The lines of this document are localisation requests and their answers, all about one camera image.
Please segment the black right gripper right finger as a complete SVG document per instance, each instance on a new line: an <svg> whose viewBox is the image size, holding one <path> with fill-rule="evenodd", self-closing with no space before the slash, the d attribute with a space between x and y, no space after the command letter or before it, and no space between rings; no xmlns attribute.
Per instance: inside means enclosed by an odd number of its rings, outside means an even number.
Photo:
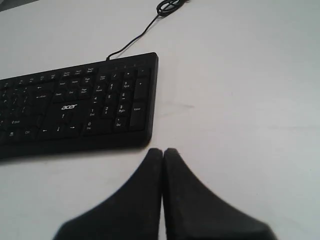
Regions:
<svg viewBox="0 0 320 240"><path fill-rule="evenodd" d="M163 207L169 240L275 240L271 228L228 204L189 169L175 148L163 155Z"/></svg>

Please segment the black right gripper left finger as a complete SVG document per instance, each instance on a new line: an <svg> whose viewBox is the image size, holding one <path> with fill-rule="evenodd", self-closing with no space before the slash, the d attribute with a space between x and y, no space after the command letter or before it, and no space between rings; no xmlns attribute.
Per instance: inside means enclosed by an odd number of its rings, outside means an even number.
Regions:
<svg viewBox="0 0 320 240"><path fill-rule="evenodd" d="M112 196L65 222L56 240L157 240L162 204L163 152L151 148Z"/></svg>

